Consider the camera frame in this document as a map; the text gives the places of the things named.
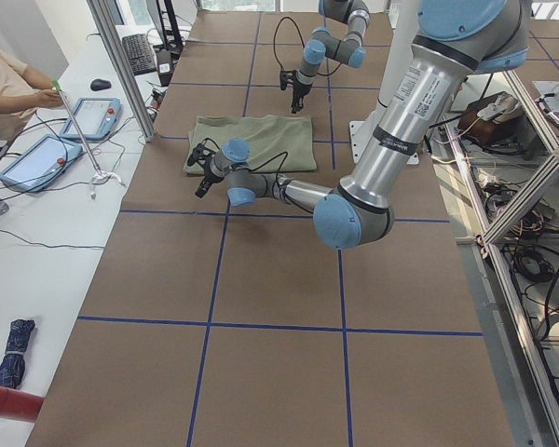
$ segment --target sticker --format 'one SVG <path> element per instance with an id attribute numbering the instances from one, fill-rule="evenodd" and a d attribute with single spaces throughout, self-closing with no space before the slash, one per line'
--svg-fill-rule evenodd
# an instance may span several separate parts
<path id="1" fill-rule="evenodd" d="M 385 132 L 382 128 L 377 126 L 373 132 L 373 136 L 379 140 L 379 143 L 392 151 L 399 152 L 405 156 L 412 156 L 418 149 L 418 144 L 413 142 L 405 142 L 399 138 Z"/>
<path id="2" fill-rule="evenodd" d="M 430 120 L 448 89 L 449 83 L 445 79 L 410 67 L 395 92 L 393 101 L 402 104 L 409 115 Z"/>

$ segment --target red cylinder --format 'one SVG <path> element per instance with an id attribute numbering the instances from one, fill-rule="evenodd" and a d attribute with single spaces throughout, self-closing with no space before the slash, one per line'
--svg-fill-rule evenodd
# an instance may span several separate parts
<path id="1" fill-rule="evenodd" d="M 22 422 L 35 422 L 44 398 L 0 386 L 0 417 Z"/>

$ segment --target white desk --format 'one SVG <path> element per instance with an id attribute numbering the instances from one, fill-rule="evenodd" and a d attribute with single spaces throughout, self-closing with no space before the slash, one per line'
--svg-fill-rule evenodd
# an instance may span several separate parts
<path id="1" fill-rule="evenodd" d="M 122 28 L 121 34 L 133 30 Z M 89 83 L 94 78 L 112 82 L 112 88 L 92 92 Z M 145 99 L 152 86 L 158 84 L 157 73 L 137 76 Z M 79 97 L 116 97 L 122 101 L 123 113 L 116 128 L 132 116 L 122 87 L 97 35 L 88 38 L 87 45 L 60 79 L 71 103 Z M 44 120 L 64 117 L 65 111 L 40 110 Z M 34 118 L 29 125 L 36 123 Z M 53 126 L 57 132 L 61 124 Z M 50 133 L 38 127 L 22 134 L 9 152 L 21 153 L 43 135 Z M 128 184 L 143 150 L 143 136 L 132 119 L 114 138 L 126 147 L 116 168 Z M 122 148 L 107 143 L 97 159 L 105 170 L 116 163 Z M 0 163 L 0 171 L 12 158 Z M 88 182 L 94 173 L 87 156 L 76 161 L 51 188 L 75 182 Z M 91 200 L 88 185 L 76 185 L 63 191 L 17 196 L 7 201 L 10 211 L 0 216 L 0 228 L 34 242 L 49 245 L 105 245 L 115 222 L 126 189 L 111 180 L 97 187 L 97 198 Z M 0 189 L 0 197 L 14 196 Z M 102 250 L 55 249 L 29 246 L 16 238 L 0 233 L 0 362 L 4 355 L 10 321 L 32 318 L 36 330 L 25 355 L 27 372 L 20 389 L 45 396 L 61 358 L 75 318 L 83 303 Z M 32 424 L 0 419 L 0 447 L 23 446 L 33 428 Z"/>

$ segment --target ur robot arm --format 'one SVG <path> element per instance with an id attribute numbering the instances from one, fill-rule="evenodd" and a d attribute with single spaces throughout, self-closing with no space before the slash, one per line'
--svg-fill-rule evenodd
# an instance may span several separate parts
<path id="1" fill-rule="evenodd" d="M 189 163 L 206 172 L 198 195 L 225 181 L 232 206 L 272 197 L 311 210 L 320 239 L 338 249 L 384 237 L 394 222 L 389 192 L 408 158 L 467 75 L 524 62 L 529 14 L 528 0 L 424 0 L 413 60 L 361 160 L 336 187 L 256 173 L 247 164 L 248 144 L 231 140 L 219 152 L 193 151 Z"/>
<path id="2" fill-rule="evenodd" d="M 325 27 L 315 29 L 305 45 L 300 68 L 279 72 L 279 87 L 285 90 L 289 85 L 293 86 L 293 114 L 303 109 L 304 98 L 325 58 L 359 68 L 366 56 L 362 39 L 369 26 L 369 10 L 362 0 L 320 0 L 319 12 L 328 19 L 347 24 L 348 33 L 344 40 L 340 40 Z"/>

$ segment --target folded umbrella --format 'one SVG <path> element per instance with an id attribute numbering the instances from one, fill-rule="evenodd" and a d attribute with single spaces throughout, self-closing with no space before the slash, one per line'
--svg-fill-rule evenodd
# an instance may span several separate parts
<path id="1" fill-rule="evenodd" d="M 7 349 L 0 365 L 0 386 L 17 388 L 25 374 L 25 359 L 31 332 L 35 327 L 32 319 L 17 319 L 10 323 Z"/>

